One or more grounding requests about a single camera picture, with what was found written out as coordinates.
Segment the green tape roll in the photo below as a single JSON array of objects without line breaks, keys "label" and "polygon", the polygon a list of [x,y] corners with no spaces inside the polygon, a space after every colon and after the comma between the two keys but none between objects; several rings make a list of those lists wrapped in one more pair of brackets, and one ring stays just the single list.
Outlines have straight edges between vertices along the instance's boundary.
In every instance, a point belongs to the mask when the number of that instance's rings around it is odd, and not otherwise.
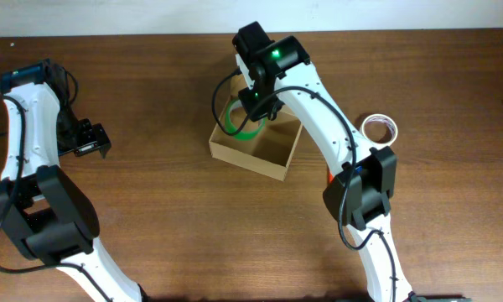
[{"label": "green tape roll", "polygon": [[244,106],[242,105],[241,101],[238,99],[231,100],[224,115],[224,126],[227,132],[236,132],[236,134],[233,135],[233,138],[237,140],[252,140],[256,138],[265,128],[265,118],[255,122],[253,122],[251,119],[248,119],[245,126],[241,130],[238,130],[238,128],[244,122],[245,117],[246,111],[244,110]]}]

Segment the brown cardboard box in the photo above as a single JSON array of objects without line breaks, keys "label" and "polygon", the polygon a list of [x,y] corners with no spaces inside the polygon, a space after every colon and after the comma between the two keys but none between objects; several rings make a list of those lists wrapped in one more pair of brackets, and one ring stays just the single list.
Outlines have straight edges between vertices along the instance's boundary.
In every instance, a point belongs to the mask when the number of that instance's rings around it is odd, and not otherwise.
[{"label": "brown cardboard box", "polygon": [[283,181],[291,164],[303,126],[288,108],[273,121],[251,122],[246,139],[230,137],[216,125],[209,139],[213,158]]}]

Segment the cream masking tape roll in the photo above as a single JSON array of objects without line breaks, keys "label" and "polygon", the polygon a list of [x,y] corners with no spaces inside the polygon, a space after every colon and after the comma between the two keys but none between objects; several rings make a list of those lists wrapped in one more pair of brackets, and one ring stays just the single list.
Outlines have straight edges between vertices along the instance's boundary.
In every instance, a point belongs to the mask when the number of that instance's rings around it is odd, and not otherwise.
[{"label": "cream masking tape roll", "polygon": [[391,147],[397,140],[398,127],[387,115],[374,113],[368,115],[360,125],[361,135],[370,140],[377,149]]}]

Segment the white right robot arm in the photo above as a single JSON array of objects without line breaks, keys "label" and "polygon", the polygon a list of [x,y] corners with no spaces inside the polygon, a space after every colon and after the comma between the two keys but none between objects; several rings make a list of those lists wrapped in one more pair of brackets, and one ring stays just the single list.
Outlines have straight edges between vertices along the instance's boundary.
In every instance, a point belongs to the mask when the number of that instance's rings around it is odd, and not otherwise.
[{"label": "white right robot arm", "polygon": [[327,92],[308,52],[293,36],[270,39],[250,23],[232,40],[246,88],[238,93],[246,118],[273,119],[288,107],[319,147],[333,179],[323,199],[344,245],[360,255],[374,301],[413,296],[392,238],[391,203],[397,156],[364,136]]}]

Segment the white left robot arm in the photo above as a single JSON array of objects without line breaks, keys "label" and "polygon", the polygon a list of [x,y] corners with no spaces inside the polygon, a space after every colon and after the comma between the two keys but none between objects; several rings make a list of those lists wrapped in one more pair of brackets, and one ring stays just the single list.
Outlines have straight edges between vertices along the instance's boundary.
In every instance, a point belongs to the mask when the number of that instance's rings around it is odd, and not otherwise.
[{"label": "white left robot arm", "polygon": [[94,301],[146,301],[100,239],[96,210],[60,167],[60,156],[106,155],[101,124],[78,119],[75,77],[50,59],[5,72],[8,152],[0,178],[0,272],[56,268]]}]

